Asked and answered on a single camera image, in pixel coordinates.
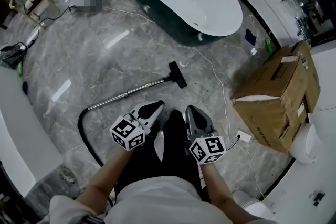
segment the power strip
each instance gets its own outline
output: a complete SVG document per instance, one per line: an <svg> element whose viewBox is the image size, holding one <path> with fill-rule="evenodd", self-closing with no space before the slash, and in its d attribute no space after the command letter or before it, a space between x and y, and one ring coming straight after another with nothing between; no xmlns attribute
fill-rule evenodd
<svg viewBox="0 0 336 224"><path fill-rule="evenodd" d="M238 135L240 135L239 139L245 141L246 143L250 142L250 140L251 140L251 136L247 133L244 133L241 130L238 130L238 132L236 134L236 138L238 138Z"/></svg>

